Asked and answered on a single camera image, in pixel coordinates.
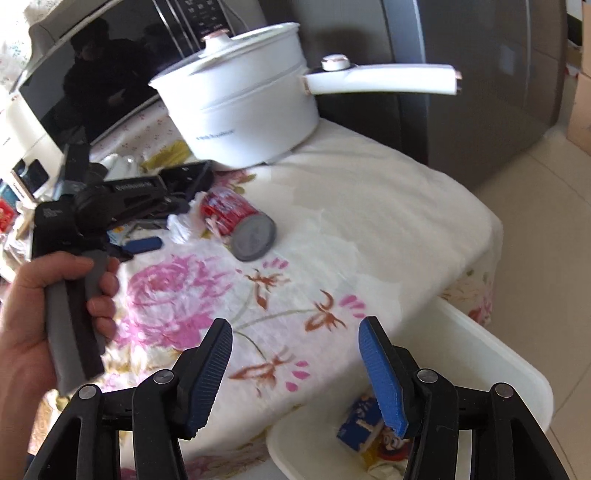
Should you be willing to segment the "person's left hand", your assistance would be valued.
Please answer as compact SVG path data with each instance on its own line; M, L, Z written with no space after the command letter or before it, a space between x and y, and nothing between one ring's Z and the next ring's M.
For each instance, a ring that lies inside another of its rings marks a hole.
M21 267L1 309L1 477L24 475L38 406L55 388L45 334L44 288L85 277L89 258L56 252Z

